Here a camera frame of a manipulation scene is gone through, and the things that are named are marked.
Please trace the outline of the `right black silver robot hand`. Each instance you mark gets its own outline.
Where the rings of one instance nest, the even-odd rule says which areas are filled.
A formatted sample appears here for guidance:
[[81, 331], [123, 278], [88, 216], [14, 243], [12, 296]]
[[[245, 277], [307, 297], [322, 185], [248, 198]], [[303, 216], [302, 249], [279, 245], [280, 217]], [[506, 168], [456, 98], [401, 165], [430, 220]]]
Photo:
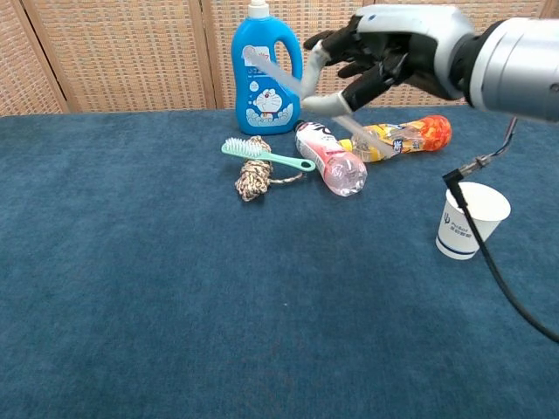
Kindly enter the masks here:
[[[459, 48], [473, 37], [470, 22], [454, 6], [364, 6], [342, 28], [305, 41], [309, 55], [301, 105], [327, 116], [351, 114], [401, 84], [442, 100], [458, 100], [464, 94], [452, 66]], [[351, 83], [340, 92], [318, 95], [322, 69], [337, 64], [344, 65], [338, 77]]]

